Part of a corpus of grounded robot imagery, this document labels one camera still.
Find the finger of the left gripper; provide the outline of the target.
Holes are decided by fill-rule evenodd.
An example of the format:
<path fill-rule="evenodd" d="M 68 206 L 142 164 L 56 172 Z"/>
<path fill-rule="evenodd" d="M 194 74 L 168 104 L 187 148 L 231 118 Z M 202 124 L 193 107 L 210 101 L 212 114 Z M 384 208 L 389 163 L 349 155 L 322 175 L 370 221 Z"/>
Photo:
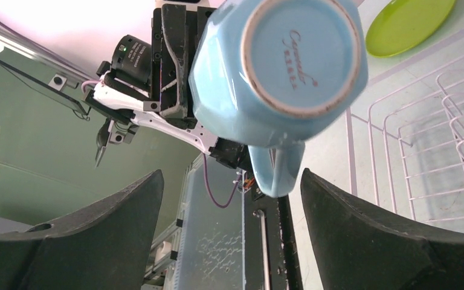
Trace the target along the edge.
<path fill-rule="evenodd" d="M 161 116 L 191 118 L 187 76 L 189 37 L 187 17 L 191 3 L 165 3 L 161 6 L 163 49 L 161 61 Z"/>

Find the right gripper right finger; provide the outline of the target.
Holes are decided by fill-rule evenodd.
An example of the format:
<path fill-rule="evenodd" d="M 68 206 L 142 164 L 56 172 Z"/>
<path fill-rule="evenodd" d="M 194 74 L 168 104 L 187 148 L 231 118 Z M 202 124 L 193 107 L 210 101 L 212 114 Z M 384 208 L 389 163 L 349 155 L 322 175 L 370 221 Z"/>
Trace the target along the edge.
<path fill-rule="evenodd" d="M 309 169 L 300 191 L 324 289 L 464 289 L 464 233 L 394 214 Z"/>

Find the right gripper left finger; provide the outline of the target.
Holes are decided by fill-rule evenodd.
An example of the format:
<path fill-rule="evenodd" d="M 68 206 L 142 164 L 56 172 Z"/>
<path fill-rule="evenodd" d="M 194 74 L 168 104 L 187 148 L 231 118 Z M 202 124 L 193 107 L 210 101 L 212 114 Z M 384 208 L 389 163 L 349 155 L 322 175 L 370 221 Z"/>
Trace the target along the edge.
<path fill-rule="evenodd" d="M 140 289 L 163 190 L 156 170 L 70 214 L 0 234 L 0 289 Z"/>

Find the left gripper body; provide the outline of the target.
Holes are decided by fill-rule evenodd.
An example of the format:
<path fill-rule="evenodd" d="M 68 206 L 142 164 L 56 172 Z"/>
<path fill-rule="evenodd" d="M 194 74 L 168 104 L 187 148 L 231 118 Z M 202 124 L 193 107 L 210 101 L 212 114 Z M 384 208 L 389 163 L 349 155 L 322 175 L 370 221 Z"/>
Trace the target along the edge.
<path fill-rule="evenodd" d="M 168 120 L 194 120 L 189 72 L 205 25 L 215 11 L 209 3 L 156 3 L 153 10 L 150 97 Z"/>

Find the light blue cup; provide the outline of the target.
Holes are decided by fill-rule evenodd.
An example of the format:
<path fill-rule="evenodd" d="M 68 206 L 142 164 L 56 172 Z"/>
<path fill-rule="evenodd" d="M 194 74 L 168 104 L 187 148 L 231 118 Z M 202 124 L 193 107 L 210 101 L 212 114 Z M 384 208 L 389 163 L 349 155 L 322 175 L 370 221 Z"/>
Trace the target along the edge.
<path fill-rule="evenodd" d="M 224 1 L 188 83 L 198 121 L 246 145 L 260 190 L 279 198 L 295 186 L 305 142 L 350 107 L 368 76 L 353 1 Z"/>

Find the green plate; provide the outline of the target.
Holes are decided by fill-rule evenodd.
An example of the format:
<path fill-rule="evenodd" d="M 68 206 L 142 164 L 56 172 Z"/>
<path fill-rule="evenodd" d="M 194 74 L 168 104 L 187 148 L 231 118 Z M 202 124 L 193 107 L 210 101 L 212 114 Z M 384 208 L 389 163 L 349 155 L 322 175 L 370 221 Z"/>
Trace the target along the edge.
<path fill-rule="evenodd" d="M 385 58 L 415 48 L 443 25 L 455 5 L 455 0 L 390 1 L 367 30 L 367 52 Z"/>

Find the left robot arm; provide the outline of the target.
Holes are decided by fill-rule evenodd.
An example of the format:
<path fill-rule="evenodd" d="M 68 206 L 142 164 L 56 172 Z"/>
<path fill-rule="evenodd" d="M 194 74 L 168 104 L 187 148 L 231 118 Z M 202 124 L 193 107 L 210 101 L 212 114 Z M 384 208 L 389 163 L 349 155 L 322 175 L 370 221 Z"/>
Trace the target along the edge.
<path fill-rule="evenodd" d="M 85 102 L 105 117 L 96 138 L 96 163 L 109 144 L 131 141 L 149 127 L 184 141 L 231 169 L 252 170 L 248 148 L 209 132 L 193 114 L 188 76 L 204 27 L 208 1 L 157 1 L 151 42 L 123 36 L 112 59 L 83 83 Z"/>

